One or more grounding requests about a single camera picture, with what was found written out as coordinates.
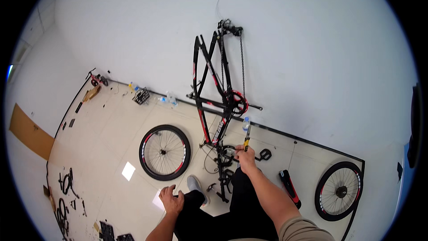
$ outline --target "forearm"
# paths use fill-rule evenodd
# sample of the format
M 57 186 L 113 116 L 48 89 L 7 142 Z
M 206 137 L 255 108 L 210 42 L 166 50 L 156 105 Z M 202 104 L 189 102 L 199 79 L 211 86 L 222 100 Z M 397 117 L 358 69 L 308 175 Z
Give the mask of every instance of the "forearm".
M 166 214 L 162 221 L 147 236 L 146 241 L 171 241 L 178 214 Z
M 260 170 L 254 168 L 249 172 L 248 177 L 254 186 L 261 207 L 274 222 L 277 232 L 280 231 L 284 222 L 300 216 L 299 210 L 286 192 L 274 185 Z

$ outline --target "sneaker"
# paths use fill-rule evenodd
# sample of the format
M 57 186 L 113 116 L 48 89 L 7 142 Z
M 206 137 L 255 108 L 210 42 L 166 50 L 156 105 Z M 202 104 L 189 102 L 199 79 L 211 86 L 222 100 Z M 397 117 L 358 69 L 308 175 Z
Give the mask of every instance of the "sneaker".
M 205 195 L 204 191 L 201 189 L 201 183 L 194 175 L 189 175 L 189 177 L 187 178 L 187 187 L 190 191 L 197 190 L 204 195 L 205 201 L 202 203 L 203 207 L 210 203 L 209 197 Z

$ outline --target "person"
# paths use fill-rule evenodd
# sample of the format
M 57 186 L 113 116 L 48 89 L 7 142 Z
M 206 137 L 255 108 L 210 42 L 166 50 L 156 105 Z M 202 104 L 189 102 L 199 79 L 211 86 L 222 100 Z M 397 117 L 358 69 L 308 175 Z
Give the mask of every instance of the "person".
M 173 196 L 175 185 L 161 190 L 159 198 L 167 212 L 146 241 L 178 240 L 280 240 L 334 241 L 332 235 L 303 218 L 285 191 L 257 168 L 254 150 L 235 147 L 240 166 L 232 176 L 229 212 L 213 217 L 200 209 L 208 197 L 197 178 L 190 175 L 190 192 Z

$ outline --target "yellow screwdriver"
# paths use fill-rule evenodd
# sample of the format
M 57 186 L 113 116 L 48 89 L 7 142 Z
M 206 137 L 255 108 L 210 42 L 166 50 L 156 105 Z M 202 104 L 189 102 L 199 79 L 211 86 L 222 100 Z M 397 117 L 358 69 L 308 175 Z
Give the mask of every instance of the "yellow screwdriver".
M 247 136 L 245 137 L 245 141 L 243 142 L 243 150 L 246 152 L 248 150 L 248 142 L 249 142 L 249 131 L 251 130 L 251 125 L 248 126 Z

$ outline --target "tile floor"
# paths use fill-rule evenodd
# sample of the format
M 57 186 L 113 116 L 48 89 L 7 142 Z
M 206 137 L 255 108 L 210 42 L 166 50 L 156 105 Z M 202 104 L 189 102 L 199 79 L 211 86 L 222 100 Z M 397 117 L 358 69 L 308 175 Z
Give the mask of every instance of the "tile floor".
M 171 109 L 158 102 L 158 95 L 152 95 L 149 105 L 139 106 L 131 100 L 133 94 L 127 86 L 112 83 L 109 87 L 102 87 L 100 93 L 84 103 L 76 114 L 74 111 L 79 100 L 91 88 L 92 85 L 87 83 L 67 113 L 67 124 L 71 119 L 76 119 L 73 127 L 66 126 L 58 132 L 49 158 L 49 185 L 56 203 L 63 198 L 68 205 L 69 238 L 98 240 L 93 225 L 101 220 L 113 226 L 115 236 L 131 233 L 135 240 L 145 240 L 164 216 L 162 205 L 156 205 L 159 190 L 176 184 L 176 192 L 182 190 L 187 193 L 186 179 L 190 174 L 199 178 L 204 189 L 211 183 L 218 183 L 218 174 L 206 171 L 213 172 L 216 167 L 210 159 L 215 154 L 210 152 L 206 159 L 208 147 L 199 148 L 204 135 L 198 112 L 192 105 L 180 103 L 177 108 Z M 206 113 L 206 120 L 210 133 L 214 134 L 220 118 Z M 157 181 L 149 177 L 142 169 L 138 155 L 143 136 L 161 124 L 180 128 L 191 146 L 188 169 L 172 181 Z M 240 144 L 244 137 L 241 123 L 232 120 L 223 143 Z M 340 240 L 350 215 L 337 222 L 320 218 L 314 206 L 315 188 L 321 175 L 333 164 L 347 160 L 361 168 L 361 162 L 304 142 L 294 144 L 291 138 L 257 127 L 252 127 L 250 145 L 256 153 L 264 148 L 271 150 L 272 159 L 257 161 L 257 166 L 279 187 L 282 184 L 278 172 L 288 169 L 302 201 L 301 214 Z M 135 167 L 129 181 L 122 175 L 127 162 Z M 76 199 L 71 190 L 64 195 L 58 184 L 59 173 L 64 177 L 70 167 L 73 168 L 73 188 L 80 199 Z M 228 211 L 228 204 L 214 192 L 208 194 L 211 204 L 203 208 L 207 213 L 219 215 Z M 70 207 L 70 201 L 74 199 L 76 210 Z M 85 201 L 86 212 L 83 211 L 82 200 Z

